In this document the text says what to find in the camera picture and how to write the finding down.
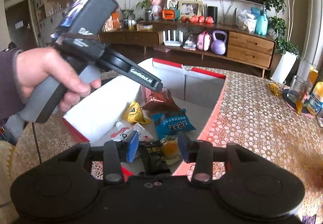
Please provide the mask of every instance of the black speaker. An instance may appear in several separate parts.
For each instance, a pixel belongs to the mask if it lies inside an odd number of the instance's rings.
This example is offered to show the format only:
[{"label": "black speaker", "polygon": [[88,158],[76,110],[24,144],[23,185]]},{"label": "black speaker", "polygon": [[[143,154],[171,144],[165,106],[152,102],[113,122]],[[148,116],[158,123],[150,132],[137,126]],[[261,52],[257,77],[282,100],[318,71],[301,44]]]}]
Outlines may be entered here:
[{"label": "black speaker", "polygon": [[216,6],[207,7],[207,16],[213,17],[214,23],[218,23],[218,8]]}]

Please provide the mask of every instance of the floral tablecloth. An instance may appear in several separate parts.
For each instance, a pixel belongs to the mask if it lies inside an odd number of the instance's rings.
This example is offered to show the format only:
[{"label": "floral tablecloth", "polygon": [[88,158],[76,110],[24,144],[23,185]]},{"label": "floral tablecloth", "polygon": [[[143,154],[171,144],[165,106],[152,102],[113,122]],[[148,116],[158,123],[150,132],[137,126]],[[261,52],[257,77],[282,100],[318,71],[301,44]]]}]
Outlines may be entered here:
[{"label": "floral tablecloth", "polygon": [[[225,147],[228,142],[238,143],[294,173],[306,187],[306,197],[298,212],[299,217],[304,223],[321,223],[323,129],[319,127],[316,118],[299,116],[287,106],[282,96],[275,97],[267,87],[269,80],[233,71],[203,69],[227,76],[220,112],[207,140],[217,147]],[[43,160],[75,144],[59,116],[51,116],[47,123],[35,125],[35,128]],[[4,166],[7,172],[0,177],[0,181],[6,178],[5,188],[9,188],[7,178],[13,181],[39,163],[31,125],[26,127],[17,146],[10,148],[10,145],[2,148],[4,154],[7,154]],[[92,174],[102,177],[100,164],[93,166]],[[214,179],[223,174],[224,164],[214,163]],[[0,193],[0,199],[10,200],[8,193]],[[11,218],[17,216],[12,203],[0,208],[1,223],[6,223],[4,216],[8,215]]]}]

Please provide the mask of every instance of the wooden tv cabinet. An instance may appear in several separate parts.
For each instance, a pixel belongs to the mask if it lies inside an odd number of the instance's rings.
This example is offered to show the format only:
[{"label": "wooden tv cabinet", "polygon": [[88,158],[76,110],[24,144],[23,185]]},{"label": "wooden tv cabinet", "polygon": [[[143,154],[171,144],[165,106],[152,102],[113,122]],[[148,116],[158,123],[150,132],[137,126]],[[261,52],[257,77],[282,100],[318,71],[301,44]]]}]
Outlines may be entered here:
[{"label": "wooden tv cabinet", "polygon": [[[104,32],[100,34],[100,41],[103,43],[143,46],[144,53],[146,53],[147,47],[158,47],[200,54],[201,59],[203,59],[205,55],[218,57],[261,68],[262,77],[264,77],[264,71],[271,68],[276,42],[269,35],[262,36],[255,33],[248,33],[240,30],[236,26],[223,24],[190,24],[169,20],[155,20],[143,23],[153,24],[153,29],[149,31],[122,29]],[[212,33],[214,30],[226,31],[229,38],[227,41],[227,52],[224,55],[217,55],[210,49],[207,51],[186,50],[182,47],[169,47],[163,45],[163,30],[179,29],[185,31],[192,28],[200,28],[201,32],[206,30],[208,33]]]}]

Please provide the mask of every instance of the purple kettlebell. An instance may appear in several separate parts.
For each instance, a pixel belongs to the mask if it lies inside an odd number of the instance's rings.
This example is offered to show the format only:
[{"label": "purple kettlebell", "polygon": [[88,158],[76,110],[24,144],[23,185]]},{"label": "purple kettlebell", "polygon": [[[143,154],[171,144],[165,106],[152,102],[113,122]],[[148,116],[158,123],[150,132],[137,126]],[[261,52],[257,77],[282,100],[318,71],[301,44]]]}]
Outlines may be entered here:
[{"label": "purple kettlebell", "polygon": [[[222,34],[225,36],[225,39],[223,41],[216,39],[215,34]],[[221,31],[221,30],[215,30],[215,31],[213,31],[212,36],[213,36],[213,42],[211,45],[211,50],[215,54],[224,55],[225,51],[227,50],[225,47],[225,44],[226,44],[227,38],[228,38],[227,33],[224,31]]]}]

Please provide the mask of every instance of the device screen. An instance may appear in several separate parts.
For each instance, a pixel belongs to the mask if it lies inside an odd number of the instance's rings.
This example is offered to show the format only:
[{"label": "device screen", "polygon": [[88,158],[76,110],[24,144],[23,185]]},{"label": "device screen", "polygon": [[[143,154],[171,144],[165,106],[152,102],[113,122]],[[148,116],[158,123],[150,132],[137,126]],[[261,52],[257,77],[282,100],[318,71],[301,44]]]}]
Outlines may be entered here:
[{"label": "device screen", "polygon": [[76,0],[60,25],[70,27],[76,16],[88,1],[89,0]]}]

